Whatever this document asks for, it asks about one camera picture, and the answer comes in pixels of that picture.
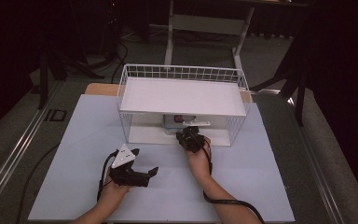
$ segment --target gray floor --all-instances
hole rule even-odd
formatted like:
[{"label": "gray floor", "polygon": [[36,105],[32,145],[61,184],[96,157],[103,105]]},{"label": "gray floor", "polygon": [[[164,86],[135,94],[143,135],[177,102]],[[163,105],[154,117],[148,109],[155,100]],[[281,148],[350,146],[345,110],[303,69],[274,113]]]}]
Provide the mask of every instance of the gray floor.
[{"label": "gray floor", "polygon": [[[162,64],[166,48],[164,30],[156,29],[146,44],[136,35],[125,37],[122,42],[128,48],[126,63]],[[173,48],[172,64],[233,67],[229,46],[234,46],[236,37],[229,37],[219,42],[188,42],[191,35],[176,34]],[[284,38],[265,39],[249,36],[241,51],[243,70],[249,86],[254,86],[273,76],[284,53],[292,40]],[[64,83],[51,80],[51,86],[60,85],[51,101],[49,108],[68,111],[64,122],[41,123],[14,170],[6,187],[0,195],[0,223],[12,223],[16,219],[20,204],[21,192],[27,175],[31,172],[38,159],[52,146],[61,141],[66,125],[76,106],[78,96],[84,92],[90,82],[110,82],[116,64],[98,71],[106,76],[102,80],[93,80],[72,73]],[[32,76],[37,79],[38,71]],[[271,89],[278,90],[283,82],[274,84]],[[343,157],[337,140],[325,121],[322,112],[316,105],[312,92],[306,92],[304,105],[304,128],[299,128],[293,116],[287,113],[290,105],[272,94],[257,94],[255,101],[263,114],[263,121],[268,130],[268,137],[287,187],[289,201],[292,205],[295,223],[358,223],[358,185],[351,169]],[[10,151],[27,129],[28,124],[37,113],[38,96],[27,94],[0,121],[0,167]],[[26,220],[33,205],[38,189],[43,182],[53,154],[47,156],[36,170],[26,193],[22,210],[21,223],[34,223]],[[340,216],[338,220],[330,220],[326,204],[321,197],[323,191],[318,187],[318,178],[310,168],[309,154],[317,159],[316,168],[320,168],[327,189],[330,189]]]}]

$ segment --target person's right hand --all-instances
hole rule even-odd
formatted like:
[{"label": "person's right hand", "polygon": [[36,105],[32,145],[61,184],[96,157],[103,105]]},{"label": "person's right hand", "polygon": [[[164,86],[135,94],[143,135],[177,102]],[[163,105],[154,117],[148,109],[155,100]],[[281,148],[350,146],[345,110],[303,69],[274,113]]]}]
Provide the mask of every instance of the person's right hand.
[{"label": "person's right hand", "polygon": [[[205,137],[204,148],[209,157],[211,157],[210,144],[211,139]],[[209,173],[209,162],[204,150],[200,149],[198,152],[193,153],[192,151],[185,149],[185,153],[187,156],[188,164],[190,166],[191,174],[193,174],[199,183],[202,182],[205,178],[211,177],[211,174]]]}]

